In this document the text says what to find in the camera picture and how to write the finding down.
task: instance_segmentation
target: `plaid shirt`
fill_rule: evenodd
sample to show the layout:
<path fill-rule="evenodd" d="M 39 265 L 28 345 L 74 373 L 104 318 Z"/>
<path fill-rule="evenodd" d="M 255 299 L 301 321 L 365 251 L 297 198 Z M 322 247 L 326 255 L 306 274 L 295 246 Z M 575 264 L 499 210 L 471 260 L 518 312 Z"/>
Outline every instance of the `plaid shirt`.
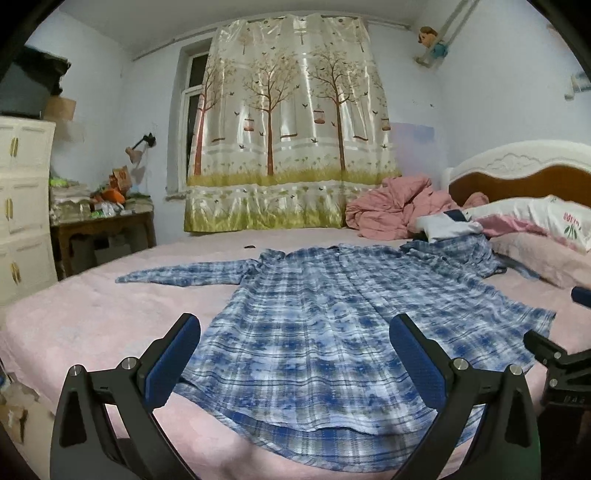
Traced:
<path fill-rule="evenodd" d="M 280 455 L 373 472 L 399 467 L 436 416 L 390 345 L 392 317 L 408 313 L 451 358 L 475 368 L 533 365 L 523 334 L 547 336 L 555 314 L 481 280 L 502 271 L 485 237 L 469 235 L 400 249 L 267 250 L 257 260 L 162 267 L 117 281 L 240 285 L 175 392 Z M 475 408 L 462 442 L 481 413 Z"/>

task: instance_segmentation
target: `white pillowcase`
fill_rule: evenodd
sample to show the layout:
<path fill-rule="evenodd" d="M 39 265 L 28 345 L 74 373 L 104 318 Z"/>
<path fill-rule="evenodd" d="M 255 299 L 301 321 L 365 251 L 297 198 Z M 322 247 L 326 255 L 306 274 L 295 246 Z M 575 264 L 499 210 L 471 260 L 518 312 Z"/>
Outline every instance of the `white pillowcase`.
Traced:
<path fill-rule="evenodd" d="M 579 252 L 591 250 L 591 209 L 549 195 L 535 199 L 518 197 L 468 208 L 470 220 L 490 215 L 508 215 L 543 228 L 552 238 Z"/>

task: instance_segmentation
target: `window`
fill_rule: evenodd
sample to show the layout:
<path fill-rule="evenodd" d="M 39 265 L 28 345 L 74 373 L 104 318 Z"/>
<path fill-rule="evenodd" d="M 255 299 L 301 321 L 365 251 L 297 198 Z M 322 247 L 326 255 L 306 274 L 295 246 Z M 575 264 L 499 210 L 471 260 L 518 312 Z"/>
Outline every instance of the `window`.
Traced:
<path fill-rule="evenodd" d="M 184 190 L 189 173 L 191 145 L 195 135 L 195 119 L 201 97 L 203 75 L 207 65 L 207 53 L 189 57 L 184 90 L 181 93 L 181 115 L 179 125 L 180 146 L 178 154 L 178 186 Z"/>

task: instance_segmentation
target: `white headboard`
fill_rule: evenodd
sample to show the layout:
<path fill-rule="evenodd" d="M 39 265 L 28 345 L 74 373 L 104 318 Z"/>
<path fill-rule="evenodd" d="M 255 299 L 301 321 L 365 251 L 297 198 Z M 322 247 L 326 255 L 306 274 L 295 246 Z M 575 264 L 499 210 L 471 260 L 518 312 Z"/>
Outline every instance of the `white headboard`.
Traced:
<path fill-rule="evenodd" d="M 445 169 L 441 188 L 448 190 L 451 183 L 470 173 L 483 173 L 497 179 L 520 179 L 556 165 L 574 167 L 591 174 L 591 147 L 562 140 L 503 145 L 480 153 L 455 168 Z"/>

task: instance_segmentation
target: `shirt sleeve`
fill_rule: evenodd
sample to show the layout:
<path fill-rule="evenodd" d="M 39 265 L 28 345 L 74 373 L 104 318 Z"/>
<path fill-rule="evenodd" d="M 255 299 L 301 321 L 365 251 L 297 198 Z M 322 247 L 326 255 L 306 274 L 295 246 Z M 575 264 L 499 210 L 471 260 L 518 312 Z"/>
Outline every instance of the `shirt sleeve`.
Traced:
<path fill-rule="evenodd" d="M 257 268 L 258 260 L 202 262 L 173 267 L 138 270 L 115 280 L 117 283 L 159 283 L 190 287 L 201 285 L 240 285 L 244 276 Z"/>

